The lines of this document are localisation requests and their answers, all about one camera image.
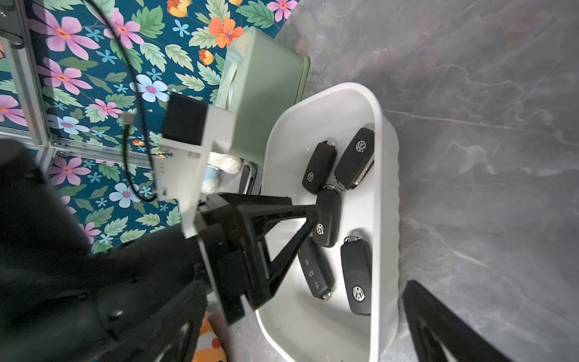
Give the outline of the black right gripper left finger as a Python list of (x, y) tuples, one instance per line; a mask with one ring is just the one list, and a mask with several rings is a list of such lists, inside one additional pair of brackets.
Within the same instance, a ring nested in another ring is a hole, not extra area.
[(129, 333), (128, 339), (97, 360), (155, 361), (168, 353), (169, 361), (190, 361), (206, 309), (206, 288), (201, 282), (193, 281), (143, 327)]

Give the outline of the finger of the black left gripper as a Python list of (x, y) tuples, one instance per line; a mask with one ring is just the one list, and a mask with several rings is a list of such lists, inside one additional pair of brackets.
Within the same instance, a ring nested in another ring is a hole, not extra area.
[(271, 300), (280, 288), (302, 243), (319, 220), (315, 205), (295, 205), (289, 197), (262, 195), (216, 194), (214, 198), (256, 198), (258, 205), (249, 206), (257, 241), (247, 249), (247, 261), (253, 285), (241, 297), (256, 310)]

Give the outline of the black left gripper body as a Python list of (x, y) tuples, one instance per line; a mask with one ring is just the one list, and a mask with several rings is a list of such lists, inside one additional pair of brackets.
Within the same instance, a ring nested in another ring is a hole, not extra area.
[(253, 285), (247, 249), (257, 238), (246, 211), (256, 205), (256, 198), (214, 198), (189, 208), (189, 225), (201, 243), (211, 287), (229, 326), (245, 317), (241, 297)]

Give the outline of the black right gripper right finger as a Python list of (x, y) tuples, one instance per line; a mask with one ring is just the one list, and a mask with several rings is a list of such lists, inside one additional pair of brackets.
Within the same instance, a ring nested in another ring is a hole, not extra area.
[(403, 307), (418, 360), (509, 361), (416, 280), (404, 289)]

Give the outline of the black VW key front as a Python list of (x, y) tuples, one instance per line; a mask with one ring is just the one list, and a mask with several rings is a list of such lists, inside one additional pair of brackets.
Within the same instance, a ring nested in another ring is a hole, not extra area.
[(336, 187), (327, 185), (319, 191), (316, 205), (319, 210), (319, 220), (312, 231), (312, 239), (318, 246), (333, 247), (339, 231), (341, 193)]

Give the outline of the black vw key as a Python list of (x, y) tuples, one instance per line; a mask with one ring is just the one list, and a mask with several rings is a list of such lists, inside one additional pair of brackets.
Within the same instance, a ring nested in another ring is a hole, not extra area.
[(341, 193), (336, 187), (327, 185), (319, 191), (316, 205), (319, 210), (319, 220), (312, 231), (312, 239), (318, 246), (333, 247), (339, 231)]
[(308, 237), (298, 251), (298, 258), (312, 296), (327, 301), (333, 294), (335, 280), (321, 247)]

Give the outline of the white storage box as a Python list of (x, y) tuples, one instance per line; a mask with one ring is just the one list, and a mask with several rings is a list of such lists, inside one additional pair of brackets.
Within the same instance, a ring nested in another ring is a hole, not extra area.
[(328, 301), (312, 296), (298, 262), (275, 297), (257, 312), (266, 339), (288, 361), (377, 361), (399, 325), (399, 142), (378, 99), (367, 87), (348, 82), (315, 94), (277, 120), (265, 153), (262, 193), (309, 205), (315, 197), (302, 187), (306, 165), (323, 140), (344, 152), (354, 134), (375, 134), (375, 161), (361, 184), (342, 197), (338, 237), (361, 235), (372, 250), (371, 313), (348, 305), (339, 247), (327, 250), (336, 279)]

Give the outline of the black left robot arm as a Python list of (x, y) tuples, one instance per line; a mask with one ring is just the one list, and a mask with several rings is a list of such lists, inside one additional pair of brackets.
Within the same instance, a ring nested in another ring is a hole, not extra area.
[(207, 295), (233, 324), (271, 300), (315, 205), (219, 193), (181, 221), (92, 254), (30, 153), (1, 141), (1, 359), (190, 361)]

